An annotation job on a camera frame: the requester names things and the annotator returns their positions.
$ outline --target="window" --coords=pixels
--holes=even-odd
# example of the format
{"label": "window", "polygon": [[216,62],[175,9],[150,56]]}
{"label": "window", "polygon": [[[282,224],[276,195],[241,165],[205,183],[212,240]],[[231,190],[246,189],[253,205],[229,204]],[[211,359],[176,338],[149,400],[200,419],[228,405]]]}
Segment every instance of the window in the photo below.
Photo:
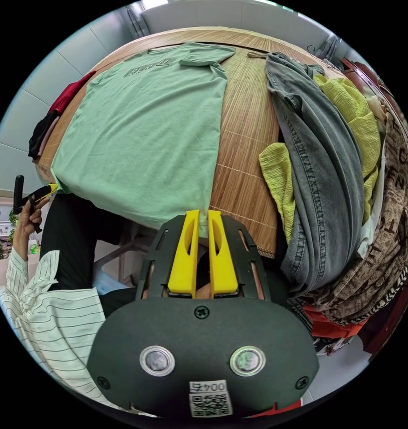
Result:
{"label": "window", "polygon": [[163,4],[168,4],[168,0],[141,0],[144,9],[156,8]]}

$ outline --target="bamboo mat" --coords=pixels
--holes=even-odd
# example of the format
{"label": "bamboo mat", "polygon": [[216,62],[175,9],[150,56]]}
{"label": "bamboo mat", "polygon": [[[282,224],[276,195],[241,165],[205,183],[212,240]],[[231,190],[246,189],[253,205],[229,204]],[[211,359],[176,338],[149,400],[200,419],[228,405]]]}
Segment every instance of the bamboo mat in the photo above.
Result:
{"label": "bamboo mat", "polygon": [[[139,52],[184,42],[224,43],[237,47],[223,62],[228,84],[222,107],[219,156],[210,208],[242,222],[259,252],[274,257],[276,250],[276,205],[260,170],[258,155],[278,141],[279,127],[267,90],[265,60],[249,58],[252,50],[280,51],[303,63],[322,65],[328,77],[343,77],[303,49],[250,31],[224,27],[171,30],[135,40],[112,52],[94,70],[95,76]],[[50,167],[62,137],[85,95],[83,87],[56,124],[36,163],[43,179],[53,181]]]}

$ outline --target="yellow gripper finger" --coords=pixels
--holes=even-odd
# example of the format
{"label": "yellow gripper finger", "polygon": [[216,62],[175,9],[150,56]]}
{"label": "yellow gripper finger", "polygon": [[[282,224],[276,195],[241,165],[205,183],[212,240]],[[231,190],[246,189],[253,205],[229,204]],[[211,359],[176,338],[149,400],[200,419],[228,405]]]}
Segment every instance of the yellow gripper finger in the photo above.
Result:
{"label": "yellow gripper finger", "polygon": [[195,298],[199,225],[200,211],[187,211],[168,281],[172,294]]}
{"label": "yellow gripper finger", "polygon": [[238,281],[219,211],[208,211],[208,241],[212,298],[220,294],[234,294],[238,289]]}

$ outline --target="pile of clothes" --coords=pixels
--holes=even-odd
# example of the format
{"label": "pile of clothes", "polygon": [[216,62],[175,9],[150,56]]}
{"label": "pile of clothes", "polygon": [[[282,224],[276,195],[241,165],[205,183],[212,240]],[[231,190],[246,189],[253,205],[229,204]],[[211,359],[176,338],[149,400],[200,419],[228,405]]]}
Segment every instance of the pile of clothes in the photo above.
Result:
{"label": "pile of clothes", "polygon": [[46,143],[52,134],[55,125],[67,106],[70,104],[71,100],[95,73],[95,70],[90,71],[77,82],[69,84],[54,101],[46,116],[35,126],[33,135],[28,142],[28,156],[30,156],[34,161],[42,156],[43,150],[46,147]]}
{"label": "pile of clothes", "polygon": [[279,52],[249,56],[266,59],[284,138],[259,156],[287,243],[275,263],[312,334],[340,348],[408,275],[408,142],[347,78]]}

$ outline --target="label sticker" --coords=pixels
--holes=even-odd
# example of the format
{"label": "label sticker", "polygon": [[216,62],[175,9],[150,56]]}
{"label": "label sticker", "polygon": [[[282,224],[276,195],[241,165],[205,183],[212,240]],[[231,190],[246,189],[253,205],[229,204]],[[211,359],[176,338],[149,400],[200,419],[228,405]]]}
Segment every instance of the label sticker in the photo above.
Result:
{"label": "label sticker", "polygon": [[189,383],[192,417],[222,417],[233,414],[226,380]]}

